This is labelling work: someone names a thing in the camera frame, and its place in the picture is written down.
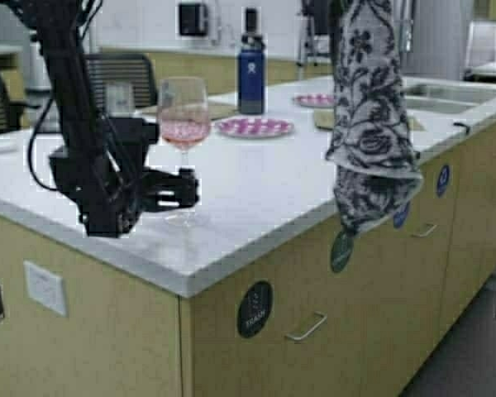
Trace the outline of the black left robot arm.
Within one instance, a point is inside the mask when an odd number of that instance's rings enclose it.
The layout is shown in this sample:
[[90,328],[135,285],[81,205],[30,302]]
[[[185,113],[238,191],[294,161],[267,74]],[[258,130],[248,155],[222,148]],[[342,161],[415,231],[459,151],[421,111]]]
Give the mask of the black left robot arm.
[[146,166],[160,127],[138,117],[109,117],[93,96],[80,29],[92,14],[88,1],[6,1],[34,31],[60,116],[64,143],[49,155],[55,189],[74,202],[90,237],[118,238],[143,213],[193,207],[199,200],[194,172],[176,174]]

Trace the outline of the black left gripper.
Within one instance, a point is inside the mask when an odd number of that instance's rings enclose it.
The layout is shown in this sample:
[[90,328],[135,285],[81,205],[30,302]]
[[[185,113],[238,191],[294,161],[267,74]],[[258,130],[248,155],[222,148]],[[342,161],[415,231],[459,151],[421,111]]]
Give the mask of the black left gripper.
[[199,202],[193,169],[172,174],[145,166],[149,147],[158,140],[154,122],[100,117],[86,141],[63,144],[50,153],[56,188],[76,205],[87,236],[118,238],[143,213],[190,209]]

